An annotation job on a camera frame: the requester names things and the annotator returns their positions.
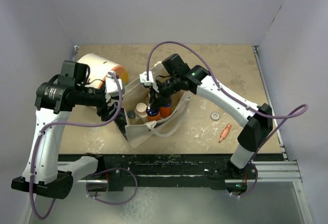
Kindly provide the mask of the canvas tote bag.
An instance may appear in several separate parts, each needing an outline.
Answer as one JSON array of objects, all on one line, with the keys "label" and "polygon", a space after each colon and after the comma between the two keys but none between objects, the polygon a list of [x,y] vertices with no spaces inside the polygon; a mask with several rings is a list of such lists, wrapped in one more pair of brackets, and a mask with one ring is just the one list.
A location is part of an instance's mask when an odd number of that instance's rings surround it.
[{"label": "canvas tote bag", "polygon": [[135,108],[138,103],[145,101],[148,93],[149,89],[144,88],[138,78],[130,81],[125,86],[122,108],[115,119],[115,124],[133,149],[153,135],[162,138],[171,136],[181,125],[190,105],[191,93],[179,91],[171,96],[172,114],[169,117],[159,121],[148,121],[141,125],[131,124],[128,119],[128,111]]}]

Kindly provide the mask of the small square bottle dark cap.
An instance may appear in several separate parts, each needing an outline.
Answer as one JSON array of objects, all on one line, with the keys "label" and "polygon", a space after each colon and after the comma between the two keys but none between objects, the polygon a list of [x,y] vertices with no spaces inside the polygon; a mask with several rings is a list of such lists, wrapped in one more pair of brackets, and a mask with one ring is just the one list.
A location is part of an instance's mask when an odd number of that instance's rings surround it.
[{"label": "small square bottle dark cap", "polygon": [[140,125],[140,117],[135,113],[135,111],[128,111],[127,116],[131,125]]}]

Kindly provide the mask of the orange bottle blue pump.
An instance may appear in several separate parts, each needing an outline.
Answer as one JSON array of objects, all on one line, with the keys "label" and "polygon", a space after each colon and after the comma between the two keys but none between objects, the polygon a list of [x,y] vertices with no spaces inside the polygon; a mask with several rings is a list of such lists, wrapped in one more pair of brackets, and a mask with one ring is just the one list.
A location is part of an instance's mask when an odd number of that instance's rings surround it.
[{"label": "orange bottle blue pump", "polygon": [[159,108],[161,118],[167,118],[172,114],[172,103]]}]

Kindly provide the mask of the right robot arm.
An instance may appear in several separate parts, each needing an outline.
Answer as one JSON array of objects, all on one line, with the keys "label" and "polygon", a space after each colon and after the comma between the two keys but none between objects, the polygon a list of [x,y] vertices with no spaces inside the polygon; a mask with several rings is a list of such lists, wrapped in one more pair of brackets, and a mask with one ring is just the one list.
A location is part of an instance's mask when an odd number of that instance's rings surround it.
[{"label": "right robot arm", "polygon": [[155,110],[171,101],[171,96],[181,90],[190,91],[223,109],[242,127],[237,137],[238,146],[227,163],[232,178],[240,178],[246,173],[246,166],[258,151],[260,145],[273,129],[270,118],[272,108],[245,100],[235,92],[216,85],[207,69],[200,65],[190,68],[178,54],[172,54],[162,62],[169,74],[164,82],[156,80],[157,89],[150,90],[149,108]]}]

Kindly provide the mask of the white bottle beige cap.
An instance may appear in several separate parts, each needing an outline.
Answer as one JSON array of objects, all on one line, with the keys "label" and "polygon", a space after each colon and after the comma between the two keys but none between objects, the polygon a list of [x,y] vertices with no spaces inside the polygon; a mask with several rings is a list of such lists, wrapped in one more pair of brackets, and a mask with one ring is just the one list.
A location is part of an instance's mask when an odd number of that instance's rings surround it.
[{"label": "white bottle beige cap", "polygon": [[143,123],[148,122],[147,107],[144,103],[138,103],[135,107],[135,113],[141,118]]}]

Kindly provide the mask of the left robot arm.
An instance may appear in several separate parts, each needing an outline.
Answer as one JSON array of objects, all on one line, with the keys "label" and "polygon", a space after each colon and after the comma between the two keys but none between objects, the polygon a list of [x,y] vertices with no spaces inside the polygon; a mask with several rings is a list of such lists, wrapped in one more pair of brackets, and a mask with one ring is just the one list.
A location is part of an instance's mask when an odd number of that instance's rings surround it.
[{"label": "left robot arm", "polygon": [[58,166],[65,126],[92,127],[68,121],[75,106],[95,107],[102,121],[100,126],[112,122],[120,111],[124,84],[118,74],[110,70],[97,89],[87,86],[90,73],[87,64],[65,61],[60,74],[38,87],[30,156],[22,175],[12,180],[12,189],[31,196],[64,199],[77,181],[88,175],[94,179],[104,176],[105,160],[98,154],[86,153],[66,166]]}]

